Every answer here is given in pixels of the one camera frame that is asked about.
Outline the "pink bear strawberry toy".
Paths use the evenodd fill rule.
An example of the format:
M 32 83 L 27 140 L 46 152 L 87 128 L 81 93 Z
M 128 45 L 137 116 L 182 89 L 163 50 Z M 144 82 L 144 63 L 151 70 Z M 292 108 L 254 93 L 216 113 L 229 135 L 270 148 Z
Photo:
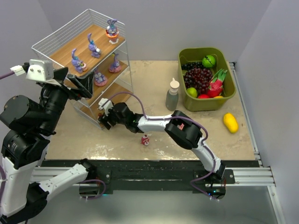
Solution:
M 149 137 L 147 134 L 143 135 L 141 138 L 141 144 L 148 146 L 149 145 Z

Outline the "purple bunny pink donut toy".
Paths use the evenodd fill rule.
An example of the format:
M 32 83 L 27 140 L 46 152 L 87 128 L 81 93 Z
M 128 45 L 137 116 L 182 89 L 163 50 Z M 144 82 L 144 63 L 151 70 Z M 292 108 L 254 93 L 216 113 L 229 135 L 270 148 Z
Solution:
M 120 61 L 118 60 L 117 56 L 119 54 L 113 53 L 113 62 L 109 66 L 109 72 L 118 73 L 121 70 Z

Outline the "small purple bunny toy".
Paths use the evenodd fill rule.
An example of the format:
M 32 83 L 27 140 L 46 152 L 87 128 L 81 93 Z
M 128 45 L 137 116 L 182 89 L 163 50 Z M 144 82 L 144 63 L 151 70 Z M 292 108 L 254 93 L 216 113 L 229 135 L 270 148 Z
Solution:
M 84 63 L 82 60 L 80 60 L 77 56 L 75 56 L 76 48 L 74 48 L 71 52 L 71 63 L 75 67 L 75 70 L 79 73 L 82 74 L 87 70 L 87 64 Z

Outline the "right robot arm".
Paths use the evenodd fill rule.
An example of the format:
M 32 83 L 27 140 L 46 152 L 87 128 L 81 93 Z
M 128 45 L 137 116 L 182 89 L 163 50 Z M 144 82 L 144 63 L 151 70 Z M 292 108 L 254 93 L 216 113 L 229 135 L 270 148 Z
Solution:
M 99 109 L 104 113 L 98 121 L 106 128 L 121 124 L 132 133 L 165 132 L 181 148 L 191 150 L 213 178 L 221 179 L 225 165 L 206 144 L 207 131 L 179 110 L 166 116 L 146 116 L 132 112 L 126 103 L 114 104 L 103 98 Z

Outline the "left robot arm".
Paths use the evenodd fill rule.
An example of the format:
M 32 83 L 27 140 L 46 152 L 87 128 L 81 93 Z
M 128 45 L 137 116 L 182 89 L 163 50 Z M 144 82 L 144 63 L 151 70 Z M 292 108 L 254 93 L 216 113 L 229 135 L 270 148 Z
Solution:
M 26 75 L 41 86 L 40 101 L 24 95 L 10 98 L 0 115 L 9 128 L 2 144 L 0 187 L 0 221 L 18 224 L 35 217 L 47 203 L 70 186 L 94 176 L 96 167 L 80 160 L 69 170 L 42 182 L 31 182 L 31 176 L 49 144 L 69 99 L 90 98 L 93 72 L 77 77 L 64 67 L 45 69 L 39 65 L 14 66 L 16 75 Z

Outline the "purple bunny with tube toy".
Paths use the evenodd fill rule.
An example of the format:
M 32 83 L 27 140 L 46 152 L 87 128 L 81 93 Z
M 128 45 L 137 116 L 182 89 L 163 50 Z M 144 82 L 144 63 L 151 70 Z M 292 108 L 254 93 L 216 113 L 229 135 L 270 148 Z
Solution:
M 92 33 L 87 35 L 87 39 L 89 41 L 88 48 L 91 51 L 92 57 L 100 58 L 101 50 L 95 45 L 94 40 L 91 39 Z

